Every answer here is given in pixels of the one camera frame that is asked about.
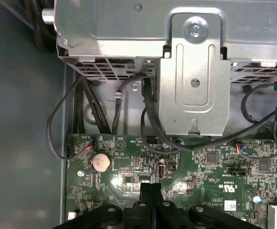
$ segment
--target green circuit board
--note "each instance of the green circuit board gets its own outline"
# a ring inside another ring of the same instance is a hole
[[[159,182],[164,199],[178,207],[188,209],[203,203],[266,228],[267,204],[277,197],[277,158],[247,161],[229,145],[163,156],[149,152],[138,136],[77,134],[68,137],[68,153],[86,147],[90,138],[95,142],[92,150],[67,163],[66,215],[106,203],[131,205],[139,198],[140,183]],[[179,142],[189,145],[205,140],[183,138]],[[148,138],[148,142],[165,149],[157,138]],[[251,156],[277,152],[270,140],[241,142],[244,153]],[[111,160],[105,172],[96,172],[91,165],[98,153],[109,155]],[[260,204],[252,201],[256,195],[262,200]]]

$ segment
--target label sticker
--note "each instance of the label sticker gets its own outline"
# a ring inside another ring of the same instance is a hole
[[[224,201],[224,211],[236,211],[237,201],[236,200],[225,200]]]

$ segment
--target metal tab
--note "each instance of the metal tab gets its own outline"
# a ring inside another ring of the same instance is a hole
[[[230,61],[220,59],[220,16],[177,13],[171,22],[171,58],[161,59],[158,80],[166,134],[187,135],[196,120],[201,135],[222,135],[229,116]]]

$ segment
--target black cable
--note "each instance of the black cable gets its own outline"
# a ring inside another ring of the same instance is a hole
[[[268,88],[269,86],[274,86],[277,85],[277,83],[272,83],[272,84],[261,84],[255,88],[253,88],[252,90],[250,90],[249,92],[247,92],[242,100],[241,100],[241,112],[243,117],[250,123],[256,123],[258,122],[256,119],[254,119],[247,111],[247,107],[246,107],[246,102],[247,99],[249,98],[249,96],[257,89],[261,89],[261,88]],[[266,127],[267,129],[269,129],[272,133],[274,133],[273,128],[270,125],[265,124],[264,127]]]
[[[83,150],[79,151],[77,154],[74,154],[72,156],[61,156],[54,148],[52,139],[51,139],[51,122],[52,122],[54,115],[57,113],[58,109],[64,103],[66,98],[71,95],[72,91],[75,89],[75,87],[79,84],[79,82],[82,79],[83,79],[83,76],[76,79],[76,81],[71,85],[69,90],[66,92],[65,96],[61,99],[61,101],[57,104],[57,106],[54,108],[52,113],[49,115],[48,120],[47,120],[46,134],[47,134],[49,147],[51,149],[51,152],[61,160],[71,160],[71,159],[74,159],[74,158],[80,156],[81,154],[83,154],[85,152],[85,149],[83,149]]]
[[[78,133],[78,90],[79,85],[75,88],[75,94],[73,98],[73,115],[72,115],[72,132]]]
[[[149,143],[147,143],[147,141],[146,141],[146,134],[145,134],[145,123],[144,123],[144,115],[145,115],[145,113],[146,113],[146,108],[143,110],[142,116],[141,116],[141,119],[140,119],[140,130],[141,130],[142,141],[143,141],[144,146],[148,150],[150,150],[151,152],[156,153],[156,154],[170,155],[170,154],[176,154],[176,153],[178,153],[177,149],[176,150],[167,150],[167,151],[157,150],[157,149],[154,149],[152,146],[150,146]]]
[[[81,84],[78,84],[77,88],[78,88],[78,94],[77,94],[78,105],[76,109],[77,109],[77,115],[78,115],[78,130],[79,130],[79,134],[84,134],[85,130],[84,130],[84,117],[83,117],[83,89]]]
[[[277,122],[274,122],[274,139],[275,139],[275,142],[276,142],[276,145],[277,145],[277,133],[276,133],[276,128],[277,128]],[[276,154],[273,154],[273,155],[270,155],[270,156],[261,156],[261,157],[257,157],[257,156],[248,156],[248,155],[244,155],[244,154],[240,154],[241,157],[244,157],[245,159],[248,159],[248,160],[254,160],[254,161],[264,161],[264,160],[270,160],[270,159],[273,159],[273,158],[276,158],[277,157],[277,153]]]
[[[134,83],[136,81],[142,80],[144,78],[149,78],[150,76],[138,73],[135,76],[125,80],[117,89],[118,92],[123,92],[125,87],[130,84]],[[120,117],[120,112],[121,112],[121,105],[122,105],[122,98],[116,98],[116,103],[115,103],[115,116],[113,119],[113,124],[112,124],[112,134],[116,135],[117,134],[117,128],[118,128],[118,122],[119,122],[119,117]]]
[[[53,0],[24,1],[28,20],[33,26],[35,43],[38,48],[49,52],[55,50],[56,33],[54,26],[46,25],[43,21],[42,9],[53,8],[53,4]]]
[[[95,118],[95,122],[99,128],[100,133],[111,134],[111,131],[110,131],[109,125],[106,121],[103,110],[99,104],[97,97],[95,96],[95,94],[92,91],[90,82],[88,80],[82,80],[81,85],[83,87],[83,91],[84,91],[86,98],[89,102],[89,105],[91,107],[92,114]]]
[[[263,126],[268,120],[270,120],[271,118],[274,117],[275,112],[272,112],[271,114],[269,114],[268,116],[266,116],[265,118],[263,118],[262,120],[260,120],[259,122],[253,124],[252,126],[241,130],[237,133],[231,134],[229,136],[226,137],[222,137],[220,139],[217,140],[213,140],[211,142],[206,142],[206,143],[199,143],[199,144],[194,144],[194,145],[190,145],[190,146],[182,146],[180,144],[176,144],[175,142],[171,141],[161,130],[157,120],[158,117],[156,115],[156,110],[155,110],[155,106],[154,106],[154,102],[152,100],[152,89],[151,89],[151,82],[150,79],[144,79],[144,86],[143,86],[143,96],[144,96],[144,102],[145,102],[145,106],[146,106],[146,111],[147,111],[147,115],[150,121],[150,124],[152,126],[152,128],[154,129],[154,131],[156,132],[156,134],[158,135],[158,137],[160,138],[160,140],[164,143],[166,143],[167,145],[179,149],[179,150],[184,150],[184,151],[195,151],[195,150],[199,150],[199,149],[204,149],[204,148],[209,148],[209,147],[214,147],[214,146],[218,146],[221,145],[225,142],[230,142],[236,138],[241,138],[244,137],[246,135],[248,135],[249,133],[251,133],[252,131],[260,128],[261,126]]]

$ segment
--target gray floor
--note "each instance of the gray floor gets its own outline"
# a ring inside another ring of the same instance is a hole
[[[46,229],[60,222],[61,162],[46,121],[64,92],[64,66],[38,51],[32,31],[0,5],[0,229]],[[62,146],[62,110],[54,142]]]

